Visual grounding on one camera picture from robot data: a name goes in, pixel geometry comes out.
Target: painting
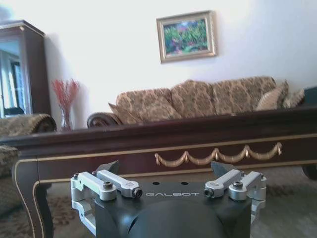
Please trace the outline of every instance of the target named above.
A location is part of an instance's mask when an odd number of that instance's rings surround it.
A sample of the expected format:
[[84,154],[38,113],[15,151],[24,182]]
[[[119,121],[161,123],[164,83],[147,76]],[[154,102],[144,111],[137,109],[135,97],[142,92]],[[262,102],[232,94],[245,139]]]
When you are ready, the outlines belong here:
[[161,63],[215,56],[212,12],[157,19]]

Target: silver metal bracket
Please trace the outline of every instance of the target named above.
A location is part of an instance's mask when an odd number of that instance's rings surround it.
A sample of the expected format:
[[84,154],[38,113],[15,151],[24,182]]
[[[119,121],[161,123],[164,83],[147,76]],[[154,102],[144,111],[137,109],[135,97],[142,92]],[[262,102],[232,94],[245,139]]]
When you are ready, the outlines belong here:
[[96,235],[96,218],[91,205],[85,200],[99,196],[102,201],[116,199],[117,189],[122,196],[138,198],[142,195],[139,184],[117,176],[107,170],[101,170],[96,176],[83,172],[71,178],[72,208],[78,210],[81,222]]
[[222,197],[224,195],[224,191],[233,182],[241,179],[241,175],[242,173],[240,170],[230,170],[218,179],[206,182],[204,190],[206,197]]
[[244,175],[242,171],[231,170],[214,181],[205,184],[206,197],[221,197],[229,189],[229,197],[234,201],[252,199],[251,224],[259,216],[260,209],[265,208],[266,177],[258,172]]
[[126,180],[118,175],[115,175],[107,170],[97,172],[97,178],[102,181],[112,182],[124,197],[139,198],[142,196],[142,190],[135,181]]

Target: dark wooden table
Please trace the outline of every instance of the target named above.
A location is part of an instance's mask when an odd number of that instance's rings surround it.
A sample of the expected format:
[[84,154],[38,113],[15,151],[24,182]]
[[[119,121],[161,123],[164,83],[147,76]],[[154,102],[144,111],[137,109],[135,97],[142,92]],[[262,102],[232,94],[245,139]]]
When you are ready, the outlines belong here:
[[241,168],[314,164],[317,108],[33,134],[2,138],[0,143],[19,150],[13,181],[28,214],[33,237],[52,238],[53,223],[46,201],[46,187],[52,182],[69,181],[74,173],[91,172],[114,160],[120,161],[119,174],[127,177],[207,171],[209,163],[158,166],[155,154],[174,161],[188,151],[201,159],[218,148],[232,156],[246,145],[265,154],[281,143],[282,154],[271,154],[268,160],[243,156],[235,163]]

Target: glass vase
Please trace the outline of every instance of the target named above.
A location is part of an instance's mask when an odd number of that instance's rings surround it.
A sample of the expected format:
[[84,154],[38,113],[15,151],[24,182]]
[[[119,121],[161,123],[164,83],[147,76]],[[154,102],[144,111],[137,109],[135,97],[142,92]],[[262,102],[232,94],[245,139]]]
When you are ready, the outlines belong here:
[[60,109],[61,109],[61,130],[62,131],[72,130],[72,123],[70,119],[70,107],[67,107],[67,108],[60,107]]

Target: carpet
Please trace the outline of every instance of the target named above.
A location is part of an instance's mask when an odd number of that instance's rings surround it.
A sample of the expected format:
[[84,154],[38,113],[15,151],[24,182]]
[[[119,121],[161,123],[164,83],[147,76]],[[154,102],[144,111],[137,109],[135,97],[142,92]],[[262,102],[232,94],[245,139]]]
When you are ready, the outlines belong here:
[[[257,169],[268,179],[266,208],[253,225],[253,238],[317,237],[317,181],[309,180],[300,167]],[[212,173],[135,178],[136,181],[208,181]],[[48,192],[54,237],[93,237],[71,208],[69,184],[52,186]],[[0,219],[0,238],[29,238],[23,209]]]

